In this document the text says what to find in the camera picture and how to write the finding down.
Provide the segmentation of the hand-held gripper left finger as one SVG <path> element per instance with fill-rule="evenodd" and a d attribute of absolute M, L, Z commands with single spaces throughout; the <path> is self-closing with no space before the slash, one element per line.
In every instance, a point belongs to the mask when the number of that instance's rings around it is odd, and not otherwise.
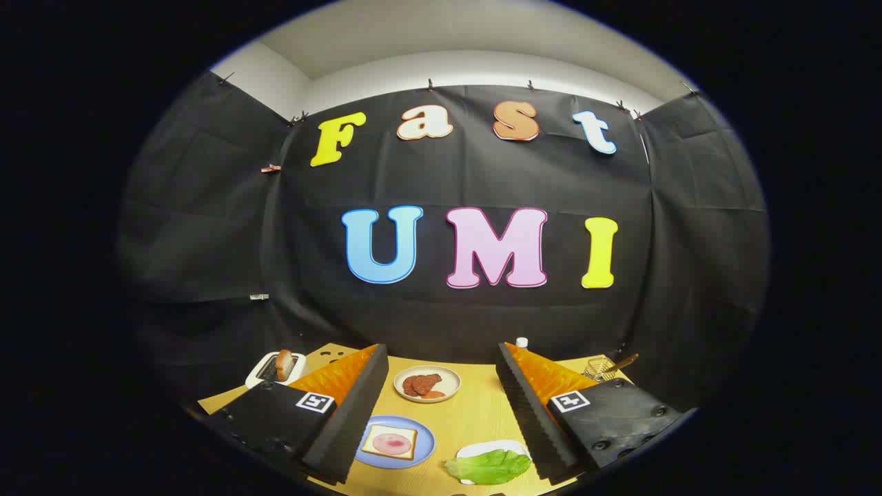
<path fill-rule="evenodd" d="M 280 476 L 343 483 L 388 370 L 378 343 L 289 385 L 262 381 L 203 424 Z"/>

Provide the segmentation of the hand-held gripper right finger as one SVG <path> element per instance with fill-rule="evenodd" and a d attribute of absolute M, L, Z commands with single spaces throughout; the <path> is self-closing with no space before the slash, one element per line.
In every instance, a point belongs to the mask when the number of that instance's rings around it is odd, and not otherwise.
<path fill-rule="evenodd" d="M 511 343 L 495 371 L 537 474 L 606 476 L 674 433 L 683 414 L 626 379 L 595 381 Z"/>

